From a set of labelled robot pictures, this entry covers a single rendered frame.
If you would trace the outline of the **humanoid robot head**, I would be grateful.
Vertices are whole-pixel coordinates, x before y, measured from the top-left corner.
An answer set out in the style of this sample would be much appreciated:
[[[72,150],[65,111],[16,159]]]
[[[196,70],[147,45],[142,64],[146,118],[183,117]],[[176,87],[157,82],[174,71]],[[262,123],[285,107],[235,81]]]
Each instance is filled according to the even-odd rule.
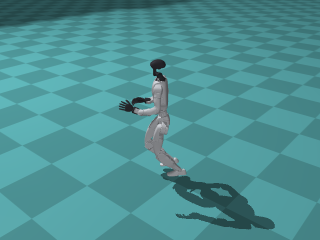
[[[160,70],[166,66],[166,63],[161,59],[155,59],[150,63],[150,66],[153,68],[153,76],[157,76],[160,81],[166,81],[166,78],[162,75],[161,72],[157,72],[156,69]],[[157,78],[155,81],[158,81]]]

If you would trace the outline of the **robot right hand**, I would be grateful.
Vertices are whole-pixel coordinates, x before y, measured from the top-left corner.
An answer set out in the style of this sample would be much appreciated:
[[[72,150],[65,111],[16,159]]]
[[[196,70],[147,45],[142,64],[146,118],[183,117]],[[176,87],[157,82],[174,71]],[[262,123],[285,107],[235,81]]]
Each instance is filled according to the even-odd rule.
[[[142,98],[142,97],[137,97],[137,98],[134,98],[133,100],[132,100],[132,104],[134,105],[134,104],[136,104],[136,103],[145,103],[146,104],[146,101],[150,101],[151,99],[150,98]]]

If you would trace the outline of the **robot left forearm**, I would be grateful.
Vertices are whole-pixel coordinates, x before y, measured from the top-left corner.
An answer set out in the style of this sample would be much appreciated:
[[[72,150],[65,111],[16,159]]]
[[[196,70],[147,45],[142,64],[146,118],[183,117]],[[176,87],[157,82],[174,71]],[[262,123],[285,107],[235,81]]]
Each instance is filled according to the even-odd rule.
[[[138,114],[139,116],[151,116],[157,113],[157,109],[155,107],[143,110],[135,108],[134,113]]]

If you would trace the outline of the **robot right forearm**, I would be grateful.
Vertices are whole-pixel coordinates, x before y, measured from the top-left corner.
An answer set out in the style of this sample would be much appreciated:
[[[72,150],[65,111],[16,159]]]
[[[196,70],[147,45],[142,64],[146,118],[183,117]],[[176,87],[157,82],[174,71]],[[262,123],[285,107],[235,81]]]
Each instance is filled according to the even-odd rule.
[[[153,96],[152,96],[152,97],[148,97],[148,98],[150,98],[150,101],[146,101],[146,103],[147,103],[147,104],[151,104],[151,103],[153,103],[153,102],[154,102],[154,100],[153,100]]]

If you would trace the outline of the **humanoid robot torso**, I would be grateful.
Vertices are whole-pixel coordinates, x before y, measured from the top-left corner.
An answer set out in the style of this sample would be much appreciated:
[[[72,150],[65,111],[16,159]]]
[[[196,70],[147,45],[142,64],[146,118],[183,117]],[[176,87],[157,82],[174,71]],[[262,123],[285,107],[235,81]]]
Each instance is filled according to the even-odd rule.
[[[162,121],[164,121],[164,122],[167,123],[167,126],[169,126],[170,125],[170,116],[167,113],[167,108],[168,108],[168,80],[165,77],[166,78],[165,81],[160,81],[159,78],[157,78],[157,81],[155,81],[156,78],[153,81],[152,89],[151,89],[153,99],[154,99],[154,87],[155,87],[155,85],[157,85],[157,84],[162,85],[160,112],[159,112],[159,114],[157,116],[157,121],[158,121],[158,124],[162,124]]]

